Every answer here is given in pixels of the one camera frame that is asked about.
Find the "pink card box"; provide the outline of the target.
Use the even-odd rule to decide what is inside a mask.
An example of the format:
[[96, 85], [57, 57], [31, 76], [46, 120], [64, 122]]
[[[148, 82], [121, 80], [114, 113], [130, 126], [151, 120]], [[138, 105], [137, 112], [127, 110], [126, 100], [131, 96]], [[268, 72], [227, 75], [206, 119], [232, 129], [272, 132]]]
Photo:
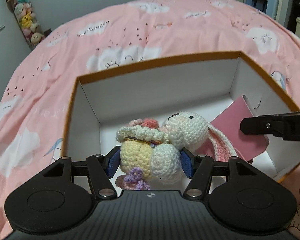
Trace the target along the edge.
[[211, 121], [230, 140], [238, 156], [249, 163], [265, 152], [269, 145], [266, 135], [245, 135], [240, 130], [241, 121], [254, 116], [248, 98], [242, 95]]

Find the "orange cardboard storage box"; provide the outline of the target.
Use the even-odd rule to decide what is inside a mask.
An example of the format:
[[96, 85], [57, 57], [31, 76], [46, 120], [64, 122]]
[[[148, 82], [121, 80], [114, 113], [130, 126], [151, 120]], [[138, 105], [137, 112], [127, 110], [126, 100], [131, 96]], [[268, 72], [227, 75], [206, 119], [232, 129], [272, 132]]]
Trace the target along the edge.
[[72, 89], [62, 155], [83, 160], [105, 154], [117, 144], [117, 129], [137, 118], [164, 121], [189, 111], [211, 121], [241, 96], [258, 115], [300, 111], [241, 51], [179, 55], [82, 75]]

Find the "crochet bunny doll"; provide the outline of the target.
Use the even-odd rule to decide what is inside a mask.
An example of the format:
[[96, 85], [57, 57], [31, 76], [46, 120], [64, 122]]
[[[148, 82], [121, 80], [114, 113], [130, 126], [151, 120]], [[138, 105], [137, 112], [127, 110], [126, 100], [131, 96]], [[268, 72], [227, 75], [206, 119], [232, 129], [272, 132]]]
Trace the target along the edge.
[[150, 181], [178, 182], [184, 167], [183, 148], [192, 154], [198, 154], [200, 148], [211, 148], [216, 161], [237, 156], [223, 132], [192, 112], [175, 113], [162, 125], [151, 118], [132, 120], [117, 130], [116, 140], [121, 143], [123, 174], [115, 184], [123, 190], [150, 190]]

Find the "pink cloud-print bedsheet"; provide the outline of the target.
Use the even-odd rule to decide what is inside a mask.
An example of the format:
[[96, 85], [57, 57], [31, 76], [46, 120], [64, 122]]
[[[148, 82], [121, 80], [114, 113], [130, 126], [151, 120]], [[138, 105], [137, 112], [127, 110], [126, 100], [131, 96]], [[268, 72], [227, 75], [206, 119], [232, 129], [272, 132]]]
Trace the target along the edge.
[[60, 156], [78, 76], [139, 61], [242, 51], [300, 108], [300, 38], [235, 0], [140, 0], [55, 29], [14, 71], [0, 102], [0, 239], [7, 196]]

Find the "clear tube of plush toys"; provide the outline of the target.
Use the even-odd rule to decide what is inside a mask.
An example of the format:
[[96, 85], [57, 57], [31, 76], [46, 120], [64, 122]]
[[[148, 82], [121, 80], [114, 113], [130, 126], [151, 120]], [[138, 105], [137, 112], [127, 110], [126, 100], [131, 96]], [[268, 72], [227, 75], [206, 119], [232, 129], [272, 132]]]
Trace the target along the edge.
[[37, 15], [30, 0], [8, 0], [7, 6], [19, 25], [31, 50], [34, 50], [45, 39]]

